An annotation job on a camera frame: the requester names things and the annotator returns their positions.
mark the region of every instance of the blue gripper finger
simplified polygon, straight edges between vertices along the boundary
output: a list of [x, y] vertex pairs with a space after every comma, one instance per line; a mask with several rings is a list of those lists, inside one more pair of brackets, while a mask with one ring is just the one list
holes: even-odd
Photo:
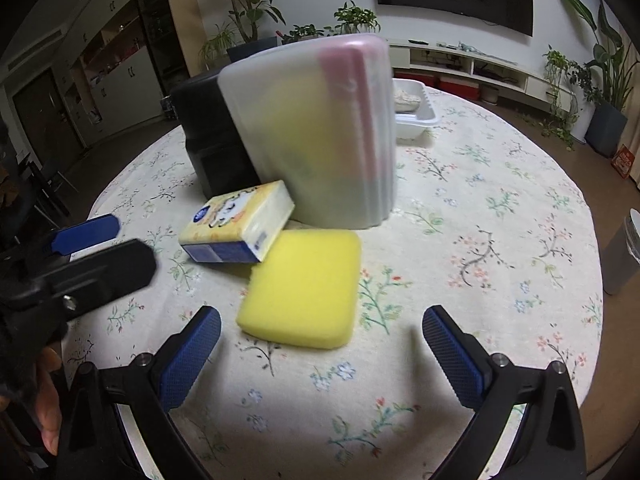
[[485, 384], [483, 374], [465, 350], [464, 334], [439, 305], [428, 308], [422, 317], [422, 334], [444, 371], [460, 404], [478, 409]]
[[92, 218], [61, 229], [51, 242], [51, 251], [67, 256], [118, 236], [120, 221], [114, 215]]
[[180, 346], [164, 364], [159, 377], [158, 398], [164, 412], [180, 406], [220, 339], [222, 320], [212, 306], [202, 306], [187, 326], [172, 337], [178, 337]]

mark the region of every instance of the trash can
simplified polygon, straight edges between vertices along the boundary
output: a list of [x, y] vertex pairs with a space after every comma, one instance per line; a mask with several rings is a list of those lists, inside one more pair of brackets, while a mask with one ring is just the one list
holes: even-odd
[[640, 269], [640, 213], [629, 212], [620, 229], [609, 242], [602, 256], [602, 288], [609, 294], [617, 294]]

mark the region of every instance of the white plastic tray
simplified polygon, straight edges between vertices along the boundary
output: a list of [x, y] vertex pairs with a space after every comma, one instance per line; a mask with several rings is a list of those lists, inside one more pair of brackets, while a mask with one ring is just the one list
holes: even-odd
[[413, 79], [394, 78], [394, 90], [401, 89], [411, 95], [420, 96], [418, 109], [411, 114], [396, 113], [397, 135], [399, 139], [413, 139], [420, 135], [425, 128], [440, 122], [440, 116], [433, 107], [427, 94], [427, 87], [420, 81]]

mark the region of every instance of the tv stand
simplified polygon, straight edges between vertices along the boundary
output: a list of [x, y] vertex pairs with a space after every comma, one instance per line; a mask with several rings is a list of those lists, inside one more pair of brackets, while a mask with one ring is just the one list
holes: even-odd
[[[496, 87], [503, 97], [549, 110], [549, 100], [552, 98], [549, 83], [541, 75], [517, 63], [436, 46], [435, 43], [425, 45], [410, 43], [408, 40], [387, 41], [393, 69], [471, 79]], [[571, 100], [568, 89], [561, 88], [559, 104], [563, 110], [570, 110]]]

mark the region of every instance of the blue logo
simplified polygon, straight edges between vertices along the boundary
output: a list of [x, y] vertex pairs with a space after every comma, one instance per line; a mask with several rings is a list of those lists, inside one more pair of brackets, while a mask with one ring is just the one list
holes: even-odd
[[193, 221], [194, 222], [199, 222], [200, 220], [202, 220], [204, 218], [204, 215], [207, 214], [207, 211], [209, 210], [209, 206], [206, 205], [204, 206], [200, 211], [198, 211], [196, 213], [196, 215], [193, 217]]

